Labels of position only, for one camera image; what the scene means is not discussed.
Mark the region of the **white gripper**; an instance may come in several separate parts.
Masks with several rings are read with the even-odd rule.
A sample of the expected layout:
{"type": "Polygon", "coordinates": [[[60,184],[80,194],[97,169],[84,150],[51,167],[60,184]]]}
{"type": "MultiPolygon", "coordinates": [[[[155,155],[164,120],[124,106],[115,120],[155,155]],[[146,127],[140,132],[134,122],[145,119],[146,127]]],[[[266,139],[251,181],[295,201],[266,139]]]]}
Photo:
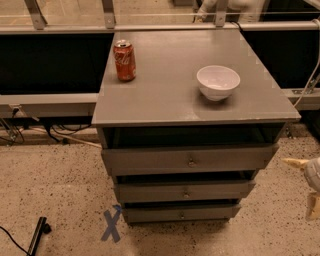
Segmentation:
{"type": "Polygon", "coordinates": [[[316,192],[307,197],[306,219],[308,221],[320,218],[320,157],[308,161],[307,159],[283,158],[282,161],[291,167],[304,169],[304,177],[308,185],[316,192]]]}

